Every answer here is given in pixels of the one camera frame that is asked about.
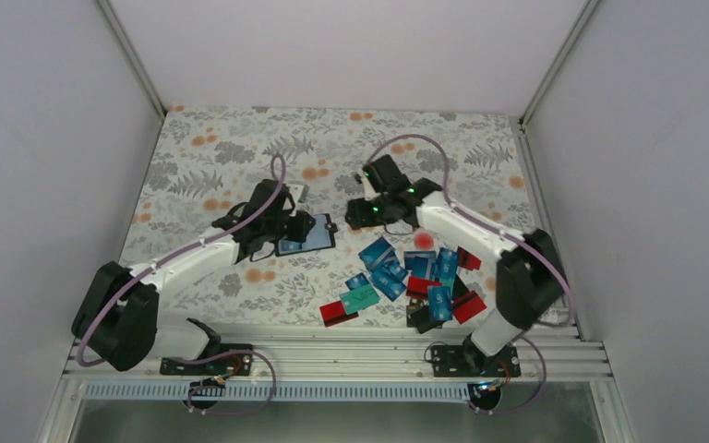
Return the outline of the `black leather card holder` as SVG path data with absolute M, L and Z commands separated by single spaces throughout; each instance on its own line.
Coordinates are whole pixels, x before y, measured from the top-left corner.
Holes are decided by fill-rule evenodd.
M 296 254 L 315 252 L 331 249 L 336 246 L 335 234 L 338 226 L 332 221 L 328 213 L 313 215 L 314 224 L 308 231 L 304 242 L 303 251 Z

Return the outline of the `blue VIP card with chip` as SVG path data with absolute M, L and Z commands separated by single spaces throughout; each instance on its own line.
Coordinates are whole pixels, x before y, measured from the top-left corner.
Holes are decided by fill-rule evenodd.
M 300 253 L 303 251 L 303 243 L 282 239 L 277 246 L 276 255 L 279 257 Z

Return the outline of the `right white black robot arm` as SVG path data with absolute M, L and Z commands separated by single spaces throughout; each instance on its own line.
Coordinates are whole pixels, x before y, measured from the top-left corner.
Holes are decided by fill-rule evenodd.
M 364 195 L 347 203 L 355 228 L 403 221 L 440 235 L 496 265 L 496 305 L 464 340 L 463 363 L 484 376 L 499 352 L 529 330 L 567 291 L 559 254 L 549 234 L 512 230 L 467 209 L 446 189 L 423 178 L 411 182 L 393 158 L 383 155 L 355 173 Z

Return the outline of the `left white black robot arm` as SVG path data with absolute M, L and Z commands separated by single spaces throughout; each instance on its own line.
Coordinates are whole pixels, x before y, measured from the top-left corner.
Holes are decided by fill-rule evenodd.
M 127 371 L 146 358 L 185 362 L 206 374 L 220 361 L 220 336 L 202 321 L 164 311 L 162 299 L 176 295 L 214 271 L 252 257 L 266 244 L 307 237 L 315 220 L 299 204 L 308 187 L 264 179 L 250 200 L 213 221 L 197 239 L 164 257 L 131 267 L 110 261 L 96 271 L 72 322 L 80 341 L 78 364 L 96 363 Z

